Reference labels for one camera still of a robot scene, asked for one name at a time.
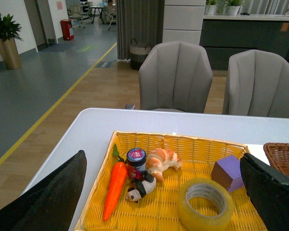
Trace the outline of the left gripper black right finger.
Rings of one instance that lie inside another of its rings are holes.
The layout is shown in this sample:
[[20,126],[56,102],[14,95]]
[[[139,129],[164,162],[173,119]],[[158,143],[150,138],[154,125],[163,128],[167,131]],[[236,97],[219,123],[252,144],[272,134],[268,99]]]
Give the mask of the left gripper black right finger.
[[289,177],[250,153],[240,159],[251,203],[269,231],[289,231]]

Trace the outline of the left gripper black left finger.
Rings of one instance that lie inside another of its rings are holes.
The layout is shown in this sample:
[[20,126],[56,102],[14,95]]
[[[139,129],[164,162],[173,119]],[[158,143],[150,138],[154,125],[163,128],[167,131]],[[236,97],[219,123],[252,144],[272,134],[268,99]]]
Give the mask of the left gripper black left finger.
[[83,150],[0,210],[0,231],[66,231],[82,193]]

